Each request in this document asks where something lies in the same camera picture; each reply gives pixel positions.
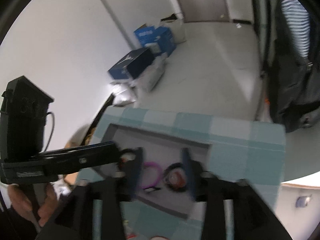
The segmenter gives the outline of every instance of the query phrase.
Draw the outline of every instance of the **person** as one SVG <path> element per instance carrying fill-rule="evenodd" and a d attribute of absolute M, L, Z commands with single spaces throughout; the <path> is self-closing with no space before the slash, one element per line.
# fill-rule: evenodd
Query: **person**
<path fill-rule="evenodd" d="M 8 186 L 8 196 L 11 207 L 8 209 L 9 218 L 0 212 L 0 239 L 34 240 L 37 236 L 35 226 L 31 222 L 31 201 L 18 185 Z M 53 186 L 46 186 L 46 198 L 39 208 L 39 225 L 43 227 L 58 206 L 58 200 Z"/>

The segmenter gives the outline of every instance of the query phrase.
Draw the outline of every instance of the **purple ring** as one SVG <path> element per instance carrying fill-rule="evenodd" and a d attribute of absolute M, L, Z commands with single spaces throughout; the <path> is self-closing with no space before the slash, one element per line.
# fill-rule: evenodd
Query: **purple ring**
<path fill-rule="evenodd" d="M 147 189 L 147 188 L 152 188 L 152 187 L 155 187 L 155 186 L 157 186 L 157 184 L 161 181 L 161 179 L 162 179 L 162 168 L 161 168 L 161 166 L 158 164 L 158 163 L 156 163 L 156 162 L 145 162 L 145 163 L 143 163 L 143 166 L 144 167 L 153 167 L 153 168 L 156 168 L 157 170 L 158 170 L 158 177 L 157 177 L 157 179 L 154 181 L 154 182 L 152 182 L 151 184 L 149 184 L 149 185 L 145 185 L 145 186 L 141 186 L 141 188 L 142 189 Z"/>

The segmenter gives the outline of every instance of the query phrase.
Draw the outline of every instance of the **cardboard box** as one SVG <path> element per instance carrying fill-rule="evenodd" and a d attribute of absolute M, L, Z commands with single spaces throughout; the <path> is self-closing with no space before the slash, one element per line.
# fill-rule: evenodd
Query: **cardboard box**
<path fill-rule="evenodd" d="M 152 64 L 154 59 L 155 57 L 149 48 L 132 50 L 110 68 L 108 72 L 115 80 L 134 80 Z"/>
<path fill-rule="evenodd" d="M 172 32 L 167 27 L 160 26 L 155 28 L 154 26 L 146 27 L 143 25 L 135 30 L 134 34 L 141 46 L 149 47 L 155 56 L 165 52 L 169 56 L 176 48 Z"/>

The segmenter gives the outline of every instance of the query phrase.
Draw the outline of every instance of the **black ring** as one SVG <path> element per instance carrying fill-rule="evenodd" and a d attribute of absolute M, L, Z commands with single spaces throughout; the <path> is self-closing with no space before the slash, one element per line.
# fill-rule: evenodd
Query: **black ring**
<path fill-rule="evenodd" d="M 180 187 L 180 188 L 174 188 L 172 186 L 172 184 L 169 182 L 169 179 L 168 179 L 168 175 L 170 173 L 170 171 L 174 170 L 174 169 L 177 169 L 177 168 L 181 168 L 183 171 L 183 167 L 182 167 L 182 163 L 173 163 L 171 164 L 168 168 L 166 168 L 166 170 L 164 171 L 163 173 L 163 181 L 164 181 L 164 184 L 169 188 L 171 189 L 172 191 L 175 191 L 175 192 L 186 192 L 187 191 L 187 184 L 185 184 L 185 186 L 183 187 Z"/>

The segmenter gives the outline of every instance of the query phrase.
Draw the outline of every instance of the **human hand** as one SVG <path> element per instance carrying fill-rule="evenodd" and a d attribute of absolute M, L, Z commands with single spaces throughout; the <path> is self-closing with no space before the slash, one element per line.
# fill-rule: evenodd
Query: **human hand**
<path fill-rule="evenodd" d="M 19 186 L 9 185 L 8 195 L 12 202 L 12 207 L 15 209 L 15 211 L 26 220 L 31 221 L 31 201 L 27 198 L 27 196 L 23 193 Z M 46 186 L 46 198 L 44 200 L 44 204 L 38 210 L 38 215 L 40 217 L 38 223 L 41 227 L 43 227 L 44 224 L 48 221 L 48 219 L 51 217 L 57 206 L 58 200 L 56 193 L 54 192 L 52 185 L 48 183 Z"/>

